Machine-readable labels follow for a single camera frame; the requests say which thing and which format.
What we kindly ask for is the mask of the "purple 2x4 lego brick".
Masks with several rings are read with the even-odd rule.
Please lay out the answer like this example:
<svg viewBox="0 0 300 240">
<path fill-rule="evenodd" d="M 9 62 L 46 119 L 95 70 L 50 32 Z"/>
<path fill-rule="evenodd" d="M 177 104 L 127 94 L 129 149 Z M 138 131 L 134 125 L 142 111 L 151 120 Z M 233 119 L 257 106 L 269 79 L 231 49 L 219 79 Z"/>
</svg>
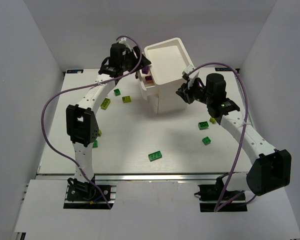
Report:
<svg viewBox="0 0 300 240">
<path fill-rule="evenodd" d="M 145 76 L 144 79 L 145 79 L 145 82 L 146 82 L 147 84 L 152 84 L 152 83 L 153 83 L 153 78 L 152 78 L 151 75 Z"/>
</svg>

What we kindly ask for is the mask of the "small purple lego brick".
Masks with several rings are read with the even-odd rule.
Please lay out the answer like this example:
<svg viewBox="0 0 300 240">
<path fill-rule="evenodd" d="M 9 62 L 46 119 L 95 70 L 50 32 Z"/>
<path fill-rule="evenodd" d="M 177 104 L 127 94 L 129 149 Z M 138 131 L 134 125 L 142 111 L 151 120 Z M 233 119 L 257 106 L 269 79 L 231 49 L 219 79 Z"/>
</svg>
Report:
<svg viewBox="0 0 300 240">
<path fill-rule="evenodd" d="M 143 75 L 148 75 L 149 72 L 150 72 L 150 67 L 149 67 L 148 65 L 145 66 L 145 67 L 143 67 L 143 68 L 141 69 L 141 73 L 142 73 Z"/>
</svg>

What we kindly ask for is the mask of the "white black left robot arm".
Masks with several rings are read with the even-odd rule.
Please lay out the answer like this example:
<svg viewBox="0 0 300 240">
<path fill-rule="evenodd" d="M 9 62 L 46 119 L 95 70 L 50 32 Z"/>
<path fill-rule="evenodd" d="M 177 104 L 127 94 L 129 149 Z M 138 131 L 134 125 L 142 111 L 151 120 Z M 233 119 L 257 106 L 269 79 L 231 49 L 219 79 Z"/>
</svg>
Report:
<svg viewBox="0 0 300 240">
<path fill-rule="evenodd" d="M 128 47 L 126 43 L 114 43 L 110 48 L 110 56 L 101 64 L 96 78 L 99 85 L 89 89 L 87 94 L 76 105 L 66 108 L 66 132 L 70 136 L 74 148 L 75 167 L 74 178 L 87 183 L 94 178 L 92 167 L 93 143 L 98 137 L 99 126 L 96 113 L 106 96 L 118 84 L 118 80 L 105 81 L 121 77 L 124 72 L 136 72 L 150 65 L 151 62 L 141 56 L 140 49 Z"/>
</svg>

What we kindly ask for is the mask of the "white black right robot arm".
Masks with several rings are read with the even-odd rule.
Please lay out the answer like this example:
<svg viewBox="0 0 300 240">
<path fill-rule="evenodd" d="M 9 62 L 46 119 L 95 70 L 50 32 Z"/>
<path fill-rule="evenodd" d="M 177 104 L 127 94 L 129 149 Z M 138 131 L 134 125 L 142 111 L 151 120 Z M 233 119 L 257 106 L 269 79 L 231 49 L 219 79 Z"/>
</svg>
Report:
<svg viewBox="0 0 300 240">
<path fill-rule="evenodd" d="M 248 172 L 233 172 L 219 177 L 218 187 L 228 192 L 251 191 L 262 196 L 290 184 L 291 154 L 268 143 L 245 120 L 240 107 L 227 97 L 223 75 L 208 74 L 205 86 L 201 86 L 201 79 L 197 77 L 183 83 L 176 94 L 187 104 L 194 101 L 205 104 L 209 115 L 230 133 L 251 162 Z"/>
</svg>

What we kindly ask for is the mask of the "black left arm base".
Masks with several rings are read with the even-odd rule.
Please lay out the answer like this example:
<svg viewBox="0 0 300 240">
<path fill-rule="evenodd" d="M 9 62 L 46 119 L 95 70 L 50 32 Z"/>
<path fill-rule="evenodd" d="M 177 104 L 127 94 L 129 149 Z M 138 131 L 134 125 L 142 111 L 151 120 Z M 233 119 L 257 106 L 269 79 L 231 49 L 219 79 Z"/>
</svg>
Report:
<svg viewBox="0 0 300 240">
<path fill-rule="evenodd" d="M 102 193 L 89 182 L 68 178 L 63 208 L 66 210 L 110 210 L 106 201 L 110 207 L 113 206 L 116 192 L 114 186 L 98 185 L 98 187 Z"/>
</svg>

